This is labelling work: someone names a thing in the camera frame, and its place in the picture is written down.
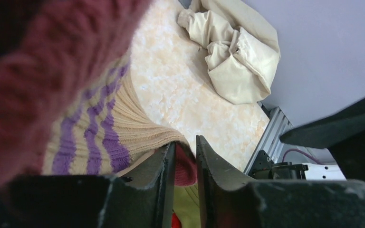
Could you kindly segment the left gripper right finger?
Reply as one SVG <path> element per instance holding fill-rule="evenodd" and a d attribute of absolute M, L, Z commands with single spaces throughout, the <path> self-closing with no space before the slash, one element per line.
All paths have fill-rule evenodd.
<path fill-rule="evenodd" d="M 203 228 L 365 228 L 365 182 L 255 180 L 196 136 Z"/>

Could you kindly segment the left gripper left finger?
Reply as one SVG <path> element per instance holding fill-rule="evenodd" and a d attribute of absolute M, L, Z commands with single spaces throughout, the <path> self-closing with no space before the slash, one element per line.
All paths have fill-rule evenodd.
<path fill-rule="evenodd" d="M 0 187 L 0 228 L 169 228 L 176 144 L 118 177 L 21 176 Z"/>

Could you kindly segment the maroon striped beige sock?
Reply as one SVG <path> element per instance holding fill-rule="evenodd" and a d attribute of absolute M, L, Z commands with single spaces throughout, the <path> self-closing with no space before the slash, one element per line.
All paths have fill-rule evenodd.
<path fill-rule="evenodd" d="M 175 185 L 197 181 L 177 130 L 153 123 L 130 74 L 149 0 L 0 0 L 0 186 L 22 174 L 116 174 L 177 143 Z"/>

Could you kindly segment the olive green striped sock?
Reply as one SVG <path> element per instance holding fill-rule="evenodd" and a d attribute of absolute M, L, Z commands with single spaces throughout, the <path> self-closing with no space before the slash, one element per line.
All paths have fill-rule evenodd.
<path fill-rule="evenodd" d="M 200 228 L 200 201 L 198 185 L 175 187 L 173 212 L 182 228 Z"/>

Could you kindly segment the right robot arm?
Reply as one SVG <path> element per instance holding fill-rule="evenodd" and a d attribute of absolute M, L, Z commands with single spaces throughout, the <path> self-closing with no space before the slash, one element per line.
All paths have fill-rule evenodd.
<path fill-rule="evenodd" d="M 365 181 L 365 98 L 297 128 L 278 107 L 269 118 L 245 174 L 256 179 Z"/>

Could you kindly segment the red white sock in basket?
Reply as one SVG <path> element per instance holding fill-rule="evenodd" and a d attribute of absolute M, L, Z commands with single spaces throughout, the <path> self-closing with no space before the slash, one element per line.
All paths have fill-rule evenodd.
<path fill-rule="evenodd" d="M 176 214 L 174 212 L 172 213 L 171 228 L 182 228 L 181 222 L 180 222 L 180 220 L 178 219 L 178 217 L 176 216 Z"/>

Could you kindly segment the beige crumpled cloth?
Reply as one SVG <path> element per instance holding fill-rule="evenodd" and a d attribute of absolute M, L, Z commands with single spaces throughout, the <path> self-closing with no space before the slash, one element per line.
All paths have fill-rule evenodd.
<path fill-rule="evenodd" d="M 235 105 L 271 93 L 281 58 L 277 31 L 241 0 L 194 0 L 177 19 L 208 51 L 207 72 L 218 95 Z"/>

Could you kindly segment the aluminium frame rail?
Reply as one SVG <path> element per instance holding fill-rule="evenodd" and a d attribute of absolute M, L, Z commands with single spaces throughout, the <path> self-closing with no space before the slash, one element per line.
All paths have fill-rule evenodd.
<path fill-rule="evenodd" d="M 292 123 L 281 108 L 272 108 L 269 111 L 269 123 L 243 172 L 252 176 L 255 171 L 269 169 L 278 163 L 284 147 L 279 137 L 291 127 Z"/>

